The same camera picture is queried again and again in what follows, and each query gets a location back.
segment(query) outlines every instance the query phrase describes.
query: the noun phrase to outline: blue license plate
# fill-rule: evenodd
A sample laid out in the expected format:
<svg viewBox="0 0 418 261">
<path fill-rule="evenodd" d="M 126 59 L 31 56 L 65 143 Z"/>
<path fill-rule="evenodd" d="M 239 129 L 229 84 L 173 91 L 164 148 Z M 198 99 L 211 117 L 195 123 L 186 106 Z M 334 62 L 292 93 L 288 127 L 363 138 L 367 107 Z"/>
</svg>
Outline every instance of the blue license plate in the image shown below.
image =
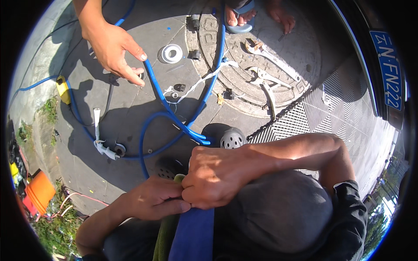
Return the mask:
<svg viewBox="0 0 418 261">
<path fill-rule="evenodd" d="M 395 109 L 402 109 L 402 82 L 400 66 L 395 47 L 386 32 L 370 31 L 379 57 L 380 70 L 385 89 L 385 104 Z"/>
</svg>

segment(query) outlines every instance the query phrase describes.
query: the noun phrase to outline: blue hose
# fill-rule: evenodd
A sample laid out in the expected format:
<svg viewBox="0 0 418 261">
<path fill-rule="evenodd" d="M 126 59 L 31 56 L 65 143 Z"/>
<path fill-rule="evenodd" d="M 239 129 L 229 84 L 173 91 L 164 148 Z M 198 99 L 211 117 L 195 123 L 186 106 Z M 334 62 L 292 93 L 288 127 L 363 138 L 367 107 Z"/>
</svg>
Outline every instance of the blue hose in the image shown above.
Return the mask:
<svg viewBox="0 0 418 261">
<path fill-rule="evenodd" d="M 18 92 L 20 92 L 20 91 L 28 91 L 28 90 L 30 90 L 30 89 L 33 89 L 33 88 L 37 87 L 37 86 L 38 86 L 39 84 L 41 84 L 41 83 L 44 83 L 44 82 L 46 82 L 46 81 L 48 81 L 48 80 L 51 80 L 51 79 L 54 79 L 54 78 L 57 78 L 57 77 L 58 77 L 58 75 L 49 76 L 49 77 L 46 77 L 45 79 L 40 80 L 39 82 L 37 82 L 37 83 L 35 83 L 35 84 L 32 84 L 32 85 L 31 85 L 31 86 L 29 86 L 29 87 L 26 87 L 26 88 L 19 88 L 19 89 L 17 89 L 17 90 L 16 90 L 16 92 L 15 92 L 15 94 L 13 94 L 12 99 L 10 100 L 10 103 L 9 103 L 9 110 L 10 110 L 10 107 L 12 106 L 12 103 L 13 103 L 13 101 L 15 100 L 15 97 L 16 97 L 16 95 L 18 94 Z"/>
<path fill-rule="evenodd" d="M 115 26 L 120 26 L 125 21 L 125 19 L 132 12 L 134 6 L 135 6 L 135 0 L 131 0 L 131 5 L 130 5 L 128 11 L 125 13 L 125 15 L 121 19 L 119 19 L 115 23 Z M 218 61 L 217 61 L 216 68 L 219 68 L 219 66 L 221 65 L 222 57 L 223 57 L 223 53 L 224 53 L 224 45 L 225 45 L 225 24 L 224 24 L 224 15 L 223 15 L 223 12 L 224 11 L 223 11 L 223 8 L 222 8 L 222 15 L 221 15 L 221 21 L 222 21 L 221 42 L 220 42 L 220 45 L 219 45 L 219 53 L 218 53 L 219 56 L 218 56 Z M 212 138 L 208 138 L 208 137 L 206 137 L 206 136 L 204 136 L 202 134 L 196 133 L 196 132 L 192 131 L 190 129 L 190 127 L 193 125 L 194 121 L 199 116 L 199 114 L 203 110 L 203 108 L 204 108 L 204 106 L 205 106 L 208 98 L 210 97 L 210 94 L 212 92 L 212 89 L 213 89 L 213 87 L 214 87 L 214 85 L 216 83 L 216 79 L 218 77 L 218 74 L 216 74 L 215 76 L 213 76 L 212 81 L 211 81 L 211 83 L 210 83 L 210 85 L 209 85 L 209 87 L 208 87 L 208 89 L 206 91 L 206 94 L 204 95 L 204 97 L 202 99 L 202 102 L 200 103 L 200 105 L 197 108 L 197 110 L 194 113 L 194 115 L 191 117 L 189 123 L 187 125 L 184 125 L 175 116 L 175 114 L 171 110 L 169 104 L 167 103 L 166 98 L 164 97 L 163 92 L 162 92 L 162 90 L 160 88 L 160 85 L 158 84 L 158 81 L 155 78 L 154 71 L 153 71 L 153 68 L 152 68 L 151 63 L 149 62 L 149 60 L 144 61 L 144 65 L 145 65 L 145 68 L 148 71 L 148 75 L 150 77 L 150 80 L 151 80 L 152 84 L 154 85 L 154 87 L 155 87 L 155 89 L 157 91 L 158 97 L 161 100 L 161 103 L 163 104 L 164 108 L 167 111 L 166 112 L 157 112 L 157 113 L 154 113 L 154 114 L 152 114 L 145 121 L 144 126 L 143 126 L 143 128 L 141 130 L 141 136 L 140 136 L 140 142 L 139 142 L 139 155 L 138 156 L 131 156 L 131 157 L 130 156 L 125 156 L 125 157 L 123 157 L 123 159 L 126 159 L 126 160 L 139 160 L 140 161 L 140 164 L 141 164 L 141 168 L 142 168 L 143 174 L 144 174 L 145 178 L 148 178 L 149 175 L 148 175 L 148 172 L 146 170 L 146 166 L 145 166 L 144 159 L 161 153 L 162 151 L 164 151 L 165 149 L 169 148 L 174 143 L 176 143 L 184 134 L 188 134 L 193 140 L 195 140 L 196 142 L 198 142 L 198 143 L 200 143 L 202 145 L 210 145 L 211 142 L 213 142 L 213 139 Z M 35 84 L 33 84 L 33 85 L 29 86 L 29 87 L 19 88 L 15 92 L 15 94 L 13 95 L 12 100 L 14 99 L 14 97 L 16 96 L 16 94 L 19 91 L 27 91 L 27 90 L 30 90 L 30 89 L 38 86 L 39 84 L 47 81 L 47 80 L 50 80 L 50 79 L 53 79 L 53 78 L 57 78 L 57 77 L 58 77 L 58 75 L 53 75 L 53 76 L 47 77 L 47 78 L 45 78 L 45 79 L 43 79 L 43 80 L 35 83 Z M 67 82 L 68 89 L 69 89 L 69 94 L 70 94 L 70 97 L 71 97 L 71 103 L 73 104 L 72 109 L 74 111 L 74 114 L 76 116 L 76 119 L 79 122 L 82 122 L 81 121 L 80 114 L 79 114 L 78 109 L 77 109 L 77 104 L 76 104 L 76 101 L 75 101 L 75 98 L 74 98 L 74 94 L 73 94 L 73 90 L 71 88 L 70 82 L 68 81 L 68 79 L 66 79 L 66 82 Z M 169 143 L 167 143 L 166 145 L 164 145 L 160 149 L 154 151 L 153 153 L 144 155 L 143 154 L 143 139 L 144 139 L 144 136 L 145 136 L 146 129 L 147 129 L 148 125 L 151 123 L 151 121 L 154 120 L 156 117 L 159 117 L 159 116 L 164 116 L 164 117 L 167 117 L 167 118 L 171 119 L 182 130 L 182 132 L 179 133 L 174 139 L 172 139 Z M 88 131 L 88 129 L 85 126 L 82 126 L 82 128 L 86 132 L 87 136 L 92 141 L 94 141 L 95 140 L 95 137 L 92 136 L 92 134 Z"/>
<path fill-rule="evenodd" d="M 221 14 L 221 20 L 222 20 L 222 30 L 221 30 L 221 42 L 220 42 L 220 45 L 219 45 L 219 56 L 218 56 L 218 61 L 217 61 L 217 64 L 216 64 L 216 68 L 219 68 L 219 66 L 221 65 L 221 62 L 222 62 L 222 56 L 223 56 L 223 53 L 224 53 L 224 48 L 225 48 L 225 23 L 224 23 L 224 15 L 223 15 L 223 8 L 221 8 L 222 9 L 222 14 Z M 146 69 L 149 71 L 148 72 L 148 75 L 150 75 L 150 79 L 151 79 L 151 81 L 155 84 L 155 82 L 157 82 L 157 80 L 153 80 L 153 79 L 155 79 L 155 75 L 154 75 L 154 72 L 152 71 L 152 67 L 151 67 L 151 65 L 149 64 L 149 61 L 147 60 L 147 61 L 145 61 L 144 62 L 144 64 L 145 64 L 145 67 L 146 67 Z M 211 94 L 211 92 L 212 92 L 212 89 L 213 89 L 213 87 L 215 86 L 215 83 L 216 83 L 216 79 L 217 79 L 217 77 L 218 77 L 218 75 L 215 75 L 213 78 L 212 78 L 212 81 L 211 81 L 211 83 L 210 83 L 210 85 L 209 85 L 209 87 L 208 87 L 208 90 L 207 90 L 207 92 L 206 92 L 206 94 L 205 94 L 205 96 L 203 97 L 203 99 L 202 99 L 202 102 L 201 102 L 201 104 L 199 105 L 199 107 L 197 108 L 197 110 L 196 110 L 196 112 L 194 113 L 194 115 L 192 116 L 192 118 L 190 119 L 190 122 L 187 124 L 187 128 L 190 128 L 192 125 L 193 125 L 193 123 L 194 123 L 194 121 L 196 120 L 196 118 L 199 116 L 199 114 L 201 113 L 201 111 L 203 110 L 203 108 L 204 108 L 204 106 L 205 106 L 205 104 L 206 104 L 206 102 L 207 102 L 207 100 L 209 99 L 209 97 L 210 97 L 210 94 Z M 164 104 L 164 102 L 165 102 L 165 97 L 163 96 L 163 95 L 161 95 L 162 96 L 162 98 L 161 98 L 161 96 L 160 96 L 160 93 L 162 94 L 162 91 L 161 91 L 161 89 L 159 88 L 159 85 L 158 85 L 158 82 L 157 82 L 157 86 L 158 86 L 158 88 L 156 88 L 157 89 L 157 93 L 158 93 L 158 95 L 159 95 L 159 97 L 160 97 L 160 99 L 161 99 L 161 101 L 163 102 L 163 105 L 164 105 L 164 107 L 168 110 L 168 111 L 171 111 L 171 109 L 170 109 L 170 107 L 167 105 L 167 106 L 165 106 L 165 104 Z M 162 151 L 164 151 L 164 150 L 166 150 L 167 148 L 169 148 L 170 146 L 172 146 L 174 143 L 176 143 L 182 136 L 184 135 L 184 132 L 181 132 L 181 133 L 179 133 L 174 139 L 172 139 L 169 143 L 167 143 L 166 145 L 164 145 L 164 146 L 162 146 L 160 149 L 158 149 L 158 150 L 156 150 L 156 151 L 154 151 L 153 153 L 150 153 L 150 154 L 146 154 L 146 155 L 143 155 L 143 153 L 142 153 L 142 147 L 140 147 L 140 151 L 141 151 L 141 153 L 140 153 L 140 155 L 138 156 L 138 157 L 135 157 L 135 156 L 125 156 L 125 157 L 123 157 L 123 159 L 126 159 L 126 160 L 141 160 L 141 156 L 142 157 L 144 157 L 144 158 L 149 158 L 149 157 L 151 157 L 151 156 L 155 156 L 155 155 L 157 155 L 157 154 L 159 154 L 159 153 L 161 153 Z"/>
<path fill-rule="evenodd" d="M 123 22 L 125 22 L 125 19 L 130 15 L 134 6 L 135 6 L 135 0 L 131 0 L 131 5 L 128 11 L 121 19 L 119 19 L 119 21 L 116 22 L 115 26 L 120 26 Z"/>
</svg>

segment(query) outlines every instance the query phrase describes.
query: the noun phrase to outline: foot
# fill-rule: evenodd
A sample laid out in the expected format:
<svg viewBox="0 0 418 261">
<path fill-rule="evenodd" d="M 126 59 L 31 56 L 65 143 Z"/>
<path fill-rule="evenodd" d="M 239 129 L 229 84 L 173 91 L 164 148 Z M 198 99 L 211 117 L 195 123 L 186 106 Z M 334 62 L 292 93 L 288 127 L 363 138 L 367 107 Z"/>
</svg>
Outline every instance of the foot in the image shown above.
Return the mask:
<svg viewBox="0 0 418 261">
<path fill-rule="evenodd" d="M 228 24 L 230 26 L 243 26 L 257 14 L 254 9 L 251 9 L 244 14 L 240 14 L 240 16 L 237 18 L 237 14 L 234 12 L 234 10 L 227 5 L 225 6 L 225 12 L 227 13 Z"/>
<path fill-rule="evenodd" d="M 292 32 L 293 27 L 295 27 L 295 18 L 289 15 L 286 10 L 280 6 L 280 2 L 277 0 L 268 0 L 266 3 L 266 8 L 271 18 L 274 21 L 283 24 L 284 33 L 288 34 Z"/>
</svg>

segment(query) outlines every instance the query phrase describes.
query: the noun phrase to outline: person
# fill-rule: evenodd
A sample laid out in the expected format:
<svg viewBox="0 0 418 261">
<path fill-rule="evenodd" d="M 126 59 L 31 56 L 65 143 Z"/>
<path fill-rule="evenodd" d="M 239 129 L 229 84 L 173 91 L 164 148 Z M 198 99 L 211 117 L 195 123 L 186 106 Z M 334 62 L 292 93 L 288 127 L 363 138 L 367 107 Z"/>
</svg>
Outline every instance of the person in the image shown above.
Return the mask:
<svg viewBox="0 0 418 261">
<path fill-rule="evenodd" d="M 281 0 L 266 0 L 266 6 L 271 17 L 284 25 L 284 33 L 287 34 L 295 26 L 295 20 L 286 13 L 280 2 Z M 231 26 L 243 26 L 256 15 L 255 10 L 251 10 L 237 19 L 233 9 L 246 3 L 247 0 L 227 1 L 225 11 L 227 22 Z M 73 0 L 73 4 L 82 29 L 82 37 L 91 44 L 103 68 L 133 84 L 145 86 L 145 82 L 138 76 L 144 69 L 130 67 L 125 60 L 125 52 L 128 51 L 140 61 L 145 61 L 148 58 L 147 54 L 124 29 L 106 22 L 102 15 L 102 0 Z"/>
<path fill-rule="evenodd" d="M 85 220 L 75 239 L 83 260 L 152 260 L 160 219 L 191 208 L 215 208 L 213 260 L 361 258 L 367 210 L 340 138 L 221 147 L 195 147 L 181 184 L 151 176 Z"/>
</svg>

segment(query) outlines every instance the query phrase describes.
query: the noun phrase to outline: red object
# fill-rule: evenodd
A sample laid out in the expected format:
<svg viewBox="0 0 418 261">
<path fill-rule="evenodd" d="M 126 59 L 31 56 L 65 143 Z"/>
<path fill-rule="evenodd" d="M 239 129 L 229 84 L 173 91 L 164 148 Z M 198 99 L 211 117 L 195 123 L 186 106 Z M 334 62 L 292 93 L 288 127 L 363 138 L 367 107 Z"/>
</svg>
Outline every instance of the red object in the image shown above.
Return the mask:
<svg viewBox="0 0 418 261">
<path fill-rule="evenodd" d="M 28 208 L 28 210 L 29 210 L 29 212 L 31 213 L 32 216 L 35 216 L 36 215 L 36 213 L 38 212 L 38 210 L 32 204 L 31 199 L 28 196 L 26 196 L 23 199 L 23 204 Z"/>
<path fill-rule="evenodd" d="M 28 184 L 25 191 L 39 214 L 45 214 L 49 201 L 55 195 L 55 189 L 42 170 Z"/>
</svg>

